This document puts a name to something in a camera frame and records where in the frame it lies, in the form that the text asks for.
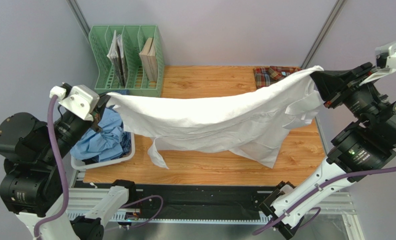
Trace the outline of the white long sleeve shirt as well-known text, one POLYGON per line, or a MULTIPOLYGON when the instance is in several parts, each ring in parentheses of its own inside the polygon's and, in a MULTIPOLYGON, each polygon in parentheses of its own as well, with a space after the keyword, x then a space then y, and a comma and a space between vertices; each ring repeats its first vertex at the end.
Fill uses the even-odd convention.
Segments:
POLYGON ((309 125, 323 100, 311 74, 295 72, 253 92, 225 97, 177 99, 111 93, 108 104, 126 131, 149 137, 148 155, 165 168, 161 151, 230 151, 272 168, 281 145, 295 128, 309 125))

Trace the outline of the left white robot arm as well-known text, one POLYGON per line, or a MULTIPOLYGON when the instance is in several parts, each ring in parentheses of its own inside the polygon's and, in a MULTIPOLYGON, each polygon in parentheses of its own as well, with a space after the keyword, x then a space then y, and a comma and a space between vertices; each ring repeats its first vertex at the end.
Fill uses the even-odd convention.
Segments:
POLYGON ((100 240, 118 210, 136 203, 135 183, 116 180, 92 210, 70 220, 63 158, 88 130, 101 131, 110 96, 65 83, 53 87, 49 97, 47 121, 19 112, 0 124, 5 171, 0 197, 35 240, 100 240))

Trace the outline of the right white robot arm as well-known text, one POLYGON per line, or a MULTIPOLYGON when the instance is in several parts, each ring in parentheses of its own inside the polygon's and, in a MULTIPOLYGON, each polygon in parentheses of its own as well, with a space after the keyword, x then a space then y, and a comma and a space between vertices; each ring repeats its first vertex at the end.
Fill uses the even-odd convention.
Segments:
POLYGON ((289 240, 304 225, 307 212, 320 213, 318 204, 326 197, 365 176, 396 172, 387 167, 396 156, 396 101, 389 102, 376 89, 380 72, 367 62, 351 70, 311 74, 325 107, 345 105, 357 121, 332 139, 333 148, 303 183, 283 181, 260 203, 269 218, 266 229, 275 228, 289 240))

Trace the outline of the light blue crumpled shirt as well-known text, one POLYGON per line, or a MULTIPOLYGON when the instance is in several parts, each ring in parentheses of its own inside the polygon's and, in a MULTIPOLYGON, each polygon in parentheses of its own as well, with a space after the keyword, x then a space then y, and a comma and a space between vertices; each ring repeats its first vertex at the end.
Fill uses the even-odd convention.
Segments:
POLYGON ((100 132, 89 129, 70 150, 77 160, 94 159, 104 162, 116 159, 123 153, 121 142, 124 137, 123 122, 120 115, 113 109, 106 108, 98 123, 100 132))

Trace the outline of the magazines in organizer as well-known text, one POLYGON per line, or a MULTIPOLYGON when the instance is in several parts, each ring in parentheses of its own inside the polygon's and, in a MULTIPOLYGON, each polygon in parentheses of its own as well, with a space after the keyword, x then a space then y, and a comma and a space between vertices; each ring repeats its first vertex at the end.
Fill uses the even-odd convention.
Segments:
POLYGON ((122 34, 116 30, 113 32, 113 38, 107 57, 112 63, 114 75, 121 88, 125 88, 128 80, 128 69, 125 59, 124 45, 122 34))

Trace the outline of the green plastic file organizer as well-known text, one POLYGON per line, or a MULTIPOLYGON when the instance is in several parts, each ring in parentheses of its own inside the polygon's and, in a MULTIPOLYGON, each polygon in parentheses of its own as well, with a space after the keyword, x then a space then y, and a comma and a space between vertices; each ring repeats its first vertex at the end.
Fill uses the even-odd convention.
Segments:
POLYGON ((165 62, 162 51, 162 38, 157 25, 94 25, 88 35, 98 67, 98 78, 94 91, 101 94, 128 90, 131 95, 160 97, 163 89, 165 62), (125 83, 118 80, 113 64, 107 57, 114 36, 122 36, 126 60, 127 79, 125 83), (148 38, 156 41, 157 79, 150 80, 139 53, 148 38))

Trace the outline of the dark blue checked shirt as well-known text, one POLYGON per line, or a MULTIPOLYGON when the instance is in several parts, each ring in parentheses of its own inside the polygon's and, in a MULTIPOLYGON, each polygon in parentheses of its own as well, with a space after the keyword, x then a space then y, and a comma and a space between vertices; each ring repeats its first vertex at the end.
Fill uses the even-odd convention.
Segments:
MULTIPOLYGON (((113 93, 118 93, 118 94, 121 94, 124 96, 130 95, 130 91, 126 90, 126 89, 114 90, 113 93)), ((124 132, 122 134, 120 146, 122 147, 122 154, 120 155, 120 157, 130 154, 130 152, 131 152, 131 134, 129 132, 124 132)))

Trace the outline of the beige books in organizer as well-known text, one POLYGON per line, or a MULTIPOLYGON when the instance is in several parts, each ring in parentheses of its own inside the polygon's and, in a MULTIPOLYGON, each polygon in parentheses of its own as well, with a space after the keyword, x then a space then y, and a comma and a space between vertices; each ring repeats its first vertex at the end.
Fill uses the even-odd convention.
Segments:
POLYGON ((149 37, 146 40, 144 47, 139 53, 139 56, 142 61, 143 69, 150 82, 149 85, 156 85, 158 79, 158 64, 156 58, 156 43, 154 38, 149 37))

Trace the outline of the folded red plaid shirt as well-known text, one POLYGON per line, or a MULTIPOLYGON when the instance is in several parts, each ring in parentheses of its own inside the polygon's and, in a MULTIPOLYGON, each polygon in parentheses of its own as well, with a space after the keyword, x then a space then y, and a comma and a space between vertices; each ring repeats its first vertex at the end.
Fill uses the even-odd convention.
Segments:
POLYGON ((287 76, 299 72, 302 69, 297 66, 261 66, 253 69, 256 89, 268 87, 287 76))

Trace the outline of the white laundry basket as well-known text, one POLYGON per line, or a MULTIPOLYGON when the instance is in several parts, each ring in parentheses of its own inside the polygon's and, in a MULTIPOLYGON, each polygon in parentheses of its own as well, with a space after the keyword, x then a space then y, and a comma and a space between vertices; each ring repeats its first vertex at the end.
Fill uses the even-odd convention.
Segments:
POLYGON ((131 149, 130 149, 129 154, 124 155, 117 159, 112 159, 112 160, 103 161, 103 162, 94 162, 91 164, 85 164, 83 161, 77 160, 75 157, 71 156, 70 164, 75 170, 80 170, 80 171, 114 165, 114 164, 119 164, 119 163, 131 160, 133 158, 133 156, 135 155, 135 136, 132 133, 130 133, 130 146, 131 146, 131 149))

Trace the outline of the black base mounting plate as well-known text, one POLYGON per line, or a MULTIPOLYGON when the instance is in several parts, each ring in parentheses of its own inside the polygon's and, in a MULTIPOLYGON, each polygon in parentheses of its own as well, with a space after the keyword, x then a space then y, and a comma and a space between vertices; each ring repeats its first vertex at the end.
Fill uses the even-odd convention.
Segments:
POLYGON ((136 184, 128 203, 148 196, 161 199, 136 204, 140 216, 149 218, 158 209, 157 219, 203 221, 258 220, 259 204, 274 191, 274 186, 136 184))

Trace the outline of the aluminium frame rail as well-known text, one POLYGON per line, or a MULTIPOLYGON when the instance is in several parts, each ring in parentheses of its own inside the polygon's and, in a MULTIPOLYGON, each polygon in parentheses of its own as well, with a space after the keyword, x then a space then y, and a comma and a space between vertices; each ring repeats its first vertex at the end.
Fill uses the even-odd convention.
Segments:
POLYGON ((155 215, 155 222, 202 224, 266 224, 259 206, 285 178, 272 170, 233 172, 203 170, 94 168, 75 170, 67 178, 68 214, 95 206, 116 180, 135 183, 139 201, 153 195, 160 199, 136 204, 139 220, 155 215))

